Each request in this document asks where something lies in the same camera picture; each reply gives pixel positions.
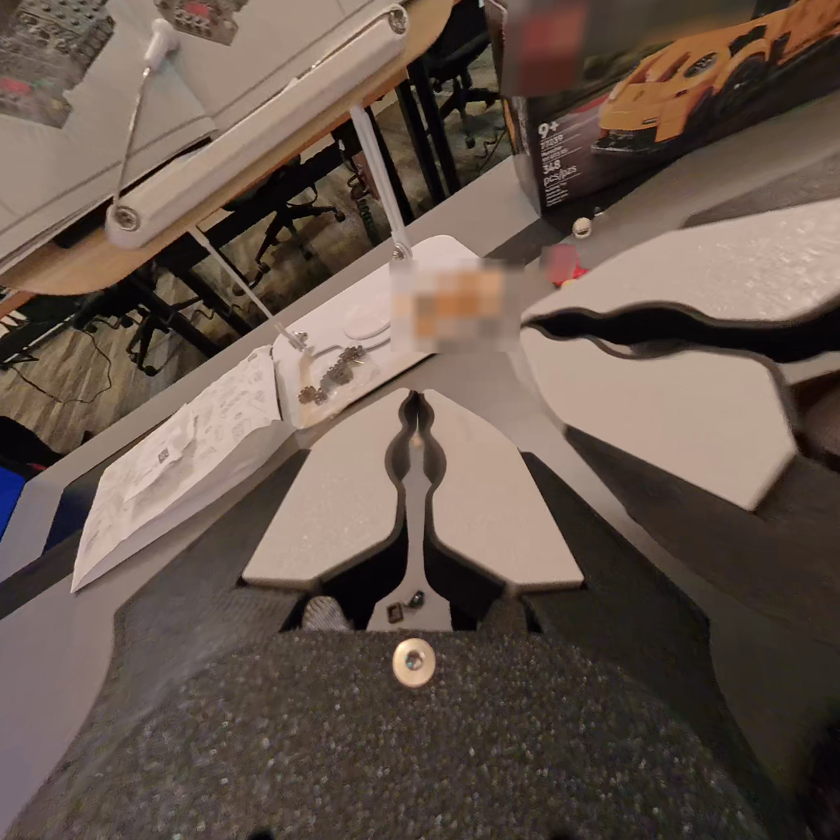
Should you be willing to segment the white printed paper bag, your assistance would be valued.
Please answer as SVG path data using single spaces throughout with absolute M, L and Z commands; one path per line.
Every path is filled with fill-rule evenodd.
M 83 527 L 78 592 L 252 476 L 289 438 L 270 346 L 205 388 L 105 469 Z

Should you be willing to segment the open instruction booklet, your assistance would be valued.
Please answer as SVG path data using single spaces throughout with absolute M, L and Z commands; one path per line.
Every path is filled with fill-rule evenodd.
M 2 2 L 2 272 L 117 189 L 144 54 L 178 46 L 143 97 L 123 189 L 229 130 L 395 2 Z

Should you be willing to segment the black office chair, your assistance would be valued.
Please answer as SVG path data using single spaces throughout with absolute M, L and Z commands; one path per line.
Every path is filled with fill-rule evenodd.
M 156 294 L 155 280 L 131 275 L 111 287 L 85 296 L 71 326 L 90 335 L 101 323 L 111 329 L 134 326 L 126 352 L 139 371 L 152 377 L 162 370 L 147 363 L 154 334 L 173 332 L 175 315 L 198 302 L 199 297 L 191 297 L 181 303 L 167 303 Z
M 295 222 L 323 215 L 332 215 L 338 223 L 345 221 L 346 215 L 342 210 L 334 205 L 319 205 L 318 199 L 316 178 L 298 154 L 225 205 L 223 210 L 227 216 L 224 223 L 234 225 L 234 235 L 239 235 L 274 214 L 255 256 L 258 274 L 264 276 L 269 269 L 264 257 L 270 247 L 279 245 L 278 235 L 282 229 L 288 231 L 292 243 L 304 259 L 310 259 L 312 252 L 303 243 Z
M 437 105 L 441 120 L 456 112 L 465 135 L 465 145 L 472 150 L 476 138 L 472 132 L 467 107 L 483 103 L 486 109 L 499 101 L 499 92 L 476 87 L 469 69 L 490 46 L 490 34 L 484 3 L 461 1 L 453 4 L 451 14 L 441 35 L 423 55 L 423 68 L 433 93 L 441 93 L 451 85 L 448 98 Z

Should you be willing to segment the blue plastic storage bin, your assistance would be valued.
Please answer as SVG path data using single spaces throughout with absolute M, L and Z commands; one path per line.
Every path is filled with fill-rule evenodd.
M 26 477 L 18 467 L 1 460 L 1 537 L 14 513 L 26 484 Z

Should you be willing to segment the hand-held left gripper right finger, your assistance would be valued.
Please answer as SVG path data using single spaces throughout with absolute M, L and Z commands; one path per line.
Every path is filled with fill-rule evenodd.
M 432 494 L 442 548 L 515 592 L 580 589 L 583 572 L 518 447 L 445 395 L 423 399 L 444 460 Z

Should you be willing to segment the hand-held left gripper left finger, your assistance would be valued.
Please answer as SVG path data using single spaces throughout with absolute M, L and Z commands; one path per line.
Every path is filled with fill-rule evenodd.
M 245 583 L 311 590 L 397 536 L 415 395 L 399 388 L 344 416 L 310 447 L 242 573 Z

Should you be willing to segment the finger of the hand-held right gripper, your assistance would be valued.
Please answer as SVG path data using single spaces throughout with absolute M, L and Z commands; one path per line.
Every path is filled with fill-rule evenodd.
M 751 511 L 799 448 L 778 377 L 749 354 L 633 358 L 593 339 L 520 332 L 521 371 L 564 428 Z
M 662 234 L 523 316 L 557 340 L 838 344 L 839 202 Z

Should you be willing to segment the black toy car box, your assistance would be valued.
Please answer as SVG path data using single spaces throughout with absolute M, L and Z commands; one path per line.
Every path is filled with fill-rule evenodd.
M 487 2 L 540 214 L 838 89 L 838 1 Z

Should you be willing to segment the white wooden book stand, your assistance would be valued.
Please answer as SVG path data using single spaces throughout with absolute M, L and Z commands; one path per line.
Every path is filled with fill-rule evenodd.
M 347 119 L 353 121 L 383 201 L 392 251 L 410 256 L 395 188 L 365 107 L 404 80 L 442 33 L 454 4 L 389 6 L 219 139 L 132 189 L 128 210 L 109 212 L 104 227 L 70 248 L 43 244 L 5 266 L 2 285 L 31 296 L 97 291 L 128 277 L 186 235 L 221 259 L 201 223 Z

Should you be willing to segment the clear bag of dark parts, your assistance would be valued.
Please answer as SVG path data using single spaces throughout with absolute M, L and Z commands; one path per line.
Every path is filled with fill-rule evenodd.
M 299 365 L 296 427 L 315 427 L 371 394 L 382 378 L 375 352 L 383 346 L 357 343 L 320 353 L 310 350 Z

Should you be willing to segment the grey desk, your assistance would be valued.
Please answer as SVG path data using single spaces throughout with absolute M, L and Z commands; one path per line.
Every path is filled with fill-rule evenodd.
M 838 198 L 838 126 L 788 112 L 632 184 L 590 271 Z M 78 533 L 2 583 L 2 835 L 805 838 L 812 751 L 838 773 L 838 344 L 581 339 L 758 358 L 798 454 L 747 511 L 564 428 L 520 334 L 429 356 L 79 593 Z M 400 388 L 397 536 L 311 590 L 245 583 L 310 447 Z M 426 390 L 518 447 L 580 589 L 512 591 L 442 548 Z

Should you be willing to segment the wood-edged office table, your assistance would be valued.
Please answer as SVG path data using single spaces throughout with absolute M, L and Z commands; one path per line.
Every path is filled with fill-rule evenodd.
M 424 56 L 420 56 L 392 78 L 384 81 L 363 100 L 381 148 L 385 168 L 394 186 L 398 206 L 404 219 L 412 222 L 415 219 L 414 212 L 372 109 L 376 102 L 392 98 L 400 108 L 431 207 L 456 194 L 462 183 L 446 134 L 444 117 L 437 105 L 431 77 Z

